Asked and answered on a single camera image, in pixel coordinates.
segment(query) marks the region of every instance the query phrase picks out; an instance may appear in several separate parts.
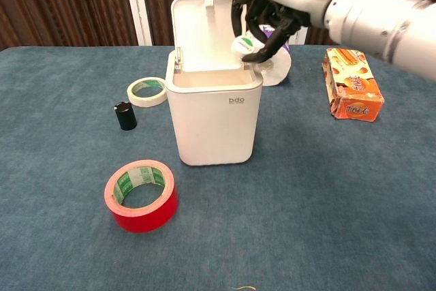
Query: green label on tape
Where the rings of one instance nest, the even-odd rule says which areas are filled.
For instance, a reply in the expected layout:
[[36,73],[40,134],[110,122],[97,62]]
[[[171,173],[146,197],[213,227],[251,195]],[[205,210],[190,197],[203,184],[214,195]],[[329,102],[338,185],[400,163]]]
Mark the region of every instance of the green label on tape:
[[155,184],[160,185],[161,187],[165,186],[165,180],[162,176],[162,173],[157,168],[152,167],[151,170],[153,171],[153,177],[155,178]]
[[114,187],[114,196],[115,196],[115,200],[119,203],[122,204],[123,200],[124,200],[124,196],[121,193],[120,187],[118,186],[118,184],[115,185]]
[[162,89],[161,84],[156,80],[148,80],[148,81],[144,81],[144,83],[149,87],[158,87]]
[[140,167],[140,176],[142,178],[141,184],[153,183],[153,176],[148,167]]
[[120,188],[121,193],[123,194],[123,198],[126,197],[126,195],[132,190],[134,187],[131,184],[130,176],[126,172],[117,181],[118,186]]

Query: black cap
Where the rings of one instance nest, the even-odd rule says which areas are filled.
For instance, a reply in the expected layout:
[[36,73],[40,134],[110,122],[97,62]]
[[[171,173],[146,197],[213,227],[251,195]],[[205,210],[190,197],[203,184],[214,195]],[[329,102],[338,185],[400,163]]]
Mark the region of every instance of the black cap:
[[114,106],[114,110],[121,129],[129,131],[136,127],[134,109],[129,102],[119,102]]

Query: tape roll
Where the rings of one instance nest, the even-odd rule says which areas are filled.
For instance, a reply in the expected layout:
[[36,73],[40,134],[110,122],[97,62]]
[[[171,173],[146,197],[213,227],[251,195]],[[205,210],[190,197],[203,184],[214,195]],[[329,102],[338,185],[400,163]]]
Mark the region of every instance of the tape roll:
[[[140,208],[124,207],[126,195],[146,183],[163,187],[158,199]],[[148,232],[164,225],[176,212],[178,203],[171,170],[150,159],[138,160],[117,170],[106,184],[104,200],[117,224],[130,232]]]
[[[162,89],[157,95],[152,95],[151,97],[140,97],[136,93],[148,87],[158,87]],[[140,78],[135,82],[131,83],[127,88],[127,96],[129,101],[138,107],[152,107],[161,104],[166,100],[166,88],[165,80],[162,78]]]

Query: white robotic arm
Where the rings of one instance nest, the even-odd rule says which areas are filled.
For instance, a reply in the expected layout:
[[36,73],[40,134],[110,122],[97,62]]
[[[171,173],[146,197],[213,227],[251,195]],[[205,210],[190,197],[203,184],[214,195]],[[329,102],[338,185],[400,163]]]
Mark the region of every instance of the white robotic arm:
[[[265,47],[244,61],[272,57],[301,26],[329,29],[332,40],[436,80],[436,4],[427,0],[234,0],[232,25],[241,34],[242,5],[250,3],[245,20]],[[266,39],[258,20],[276,28]]]

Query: snack box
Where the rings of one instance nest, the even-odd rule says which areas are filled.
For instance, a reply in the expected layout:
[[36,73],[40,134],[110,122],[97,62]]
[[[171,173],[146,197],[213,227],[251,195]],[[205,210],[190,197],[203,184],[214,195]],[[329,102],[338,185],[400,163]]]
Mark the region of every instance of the snack box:
[[322,69],[334,117],[368,122],[377,118],[384,98],[363,52],[327,48]]

